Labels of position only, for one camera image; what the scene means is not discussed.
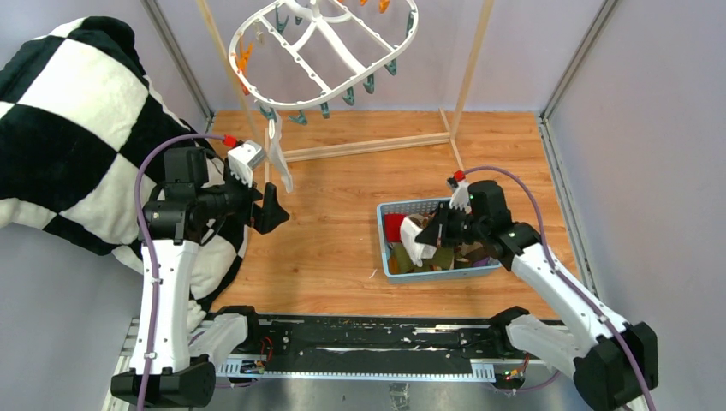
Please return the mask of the white sock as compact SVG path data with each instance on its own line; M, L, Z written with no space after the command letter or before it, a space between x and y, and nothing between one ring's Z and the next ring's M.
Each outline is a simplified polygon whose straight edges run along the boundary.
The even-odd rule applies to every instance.
M437 247L418 244L415 242L414 238L421 232L421 230L422 228L409 217L406 217L401 226L401 243L404 246L408 257L418 267L422 267L423 260L431 259L437 251Z
M294 191L294 180L289 171L288 163L281 148L280 142L282 139L282 121L281 120L269 120L267 127L267 139L269 147L267 150L267 158L270 160L271 165L276 169L280 175L283 185L287 193Z

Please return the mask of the light blue plastic basket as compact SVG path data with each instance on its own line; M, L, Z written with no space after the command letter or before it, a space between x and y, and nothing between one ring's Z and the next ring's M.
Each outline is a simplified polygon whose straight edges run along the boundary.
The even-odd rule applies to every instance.
M404 200L380 203L376 209L378 223L378 241L384 275L389 283L415 283L424 281L451 280L468 277L484 277L500 269L502 265L496 260L489 260L486 265L467 267L442 271L415 271L411 273L394 274L389 263L394 261L393 244L388 241L385 231L384 217L389 214L410 215L418 211L434 211L439 202L448 201L449 198L433 198L425 200Z

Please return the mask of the red sock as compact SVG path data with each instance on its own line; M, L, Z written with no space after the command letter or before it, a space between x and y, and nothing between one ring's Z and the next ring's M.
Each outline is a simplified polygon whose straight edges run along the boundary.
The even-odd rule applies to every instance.
M383 215L384 237L387 242L398 243L402 241L401 226L406 217L406 214L401 213Z

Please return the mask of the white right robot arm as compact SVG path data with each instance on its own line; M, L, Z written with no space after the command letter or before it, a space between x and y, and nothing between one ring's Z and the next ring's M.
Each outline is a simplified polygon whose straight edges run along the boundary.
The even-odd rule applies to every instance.
M432 220L405 235L407 250L435 246L479 245L485 256L537 291L567 329L547 325L522 307L491 318L492 352L510 357L524 351L570 378L593 410L616 410L659 385L658 338L645 322L633 324L600 301L560 263L545 236L511 217L501 186L493 180L447 181L448 201L437 205Z

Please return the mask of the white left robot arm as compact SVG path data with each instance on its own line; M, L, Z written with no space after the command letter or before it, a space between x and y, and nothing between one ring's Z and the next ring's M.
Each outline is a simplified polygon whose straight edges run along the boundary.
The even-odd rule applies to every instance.
M134 352L126 372L110 382L113 397L139 410L202 408L212 399L216 372L237 349L255 352L262 330L255 310L218 314L195 339L188 335L188 294L199 250L231 217L260 234L288 221L277 189L258 190L255 167L265 151L248 141L232 148L223 163L223 182L209 183L207 150L171 148L164 179L140 202L144 287Z

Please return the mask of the white round clip hanger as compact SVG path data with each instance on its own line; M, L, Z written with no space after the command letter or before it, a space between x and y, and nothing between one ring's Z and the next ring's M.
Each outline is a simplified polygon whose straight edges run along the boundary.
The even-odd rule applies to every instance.
M414 1L273 1L236 28L225 57L267 122L288 113L305 125L309 110L329 118L398 75L419 26Z

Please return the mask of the black white checkered blanket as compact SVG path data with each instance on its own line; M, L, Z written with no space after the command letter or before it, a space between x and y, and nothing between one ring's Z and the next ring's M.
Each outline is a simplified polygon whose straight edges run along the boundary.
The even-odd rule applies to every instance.
M134 202L164 179L164 141L209 148L153 88L134 30L88 16L30 39L1 71L1 223L141 271Z

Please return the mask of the wooden drying rack frame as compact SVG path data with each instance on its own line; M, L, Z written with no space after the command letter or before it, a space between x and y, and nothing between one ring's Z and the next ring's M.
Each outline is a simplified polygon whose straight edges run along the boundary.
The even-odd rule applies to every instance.
M305 111L313 107L319 108L323 118L329 118L329 102L333 98L340 97L347 104L354 104L354 88L357 85L362 85L368 93L374 93L376 72L380 69L385 69L390 74L396 72L396 59L411 45L420 25L420 10L414 1L410 1L408 2L404 40L398 45L392 45L380 33L369 27L345 2L332 2L332 6L339 12L338 15L325 15L321 12L318 1L311 1L308 4L301 4L297 1L273 1L252 13L235 29L232 39L229 42L224 42L209 3L198 1L196 5L200 17L211 36L218 59L223 65L224 72L245 116L247 126L252 136L262 141L266 151L269 147L269 143L266 141L268 121L280 120L278 118L280 111L296 110L298 114L292 120L302 124L306 119ZM461 115L471 89L474 70L479 60L479 53L484 43L494 5L492 1L485 1L480 9L453 119L448 119L445 110L439 111L445 127L443 132L283 151L287 163L442 144L446 144L456 151L458 149L456 136ZM283 25L271 23L266 17L270 12L278 12L281 6L289 8L290 13L296 20L307 23L306 30L295 42L290 42L283 37ZM377 45L386 50L386 55L368 65L362 64L345 45L336 30L338 25L347 21L352 21L362 29ZM259 89L247 79L238 64L240 61L246 60L243 34L250 26L258 27L260 33L270 35L275 39L277 44L292 58L293 62L306 73L307 78L317 85L319 95L316 98L294 103L281 103L266 98L259 93ZM351 72L351 75L339 86L329 86L300 54L301 48L309 42L309 39L315 33L323 35L334 54L342 60Z

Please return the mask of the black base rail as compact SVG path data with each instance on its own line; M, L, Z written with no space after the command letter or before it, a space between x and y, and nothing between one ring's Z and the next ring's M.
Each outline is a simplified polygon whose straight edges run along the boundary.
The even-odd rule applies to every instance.
M259 314L225 376L484 381L530 356L488 319Z

